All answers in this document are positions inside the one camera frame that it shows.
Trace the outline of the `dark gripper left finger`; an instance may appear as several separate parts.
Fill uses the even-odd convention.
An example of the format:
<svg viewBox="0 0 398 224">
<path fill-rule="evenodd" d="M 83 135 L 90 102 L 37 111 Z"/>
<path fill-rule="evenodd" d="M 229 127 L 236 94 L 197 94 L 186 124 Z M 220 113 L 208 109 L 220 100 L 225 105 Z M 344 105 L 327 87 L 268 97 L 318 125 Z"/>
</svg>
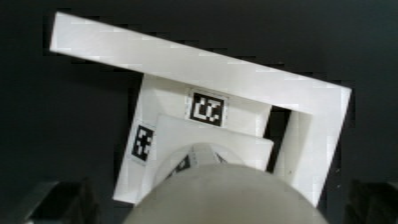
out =
<svg viewBox="0 0 398 224">
<path fill-rule="evenodd" d="M 101 224 L 90 181 L 53 181 L 37 185 L 23 224 Z"/>
</svg>

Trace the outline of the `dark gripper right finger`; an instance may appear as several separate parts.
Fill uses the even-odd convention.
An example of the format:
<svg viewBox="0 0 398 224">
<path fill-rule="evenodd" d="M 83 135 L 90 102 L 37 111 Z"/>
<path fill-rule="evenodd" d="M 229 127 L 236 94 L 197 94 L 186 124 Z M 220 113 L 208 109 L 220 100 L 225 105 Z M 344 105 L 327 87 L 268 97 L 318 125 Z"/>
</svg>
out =
<svg viewBox="0 0 398 224">
<path fill-rule="evenodd" d="M 351 181 L 344 224 L 398 224 L 398 188 L 389 183 Z"/>
</svg>

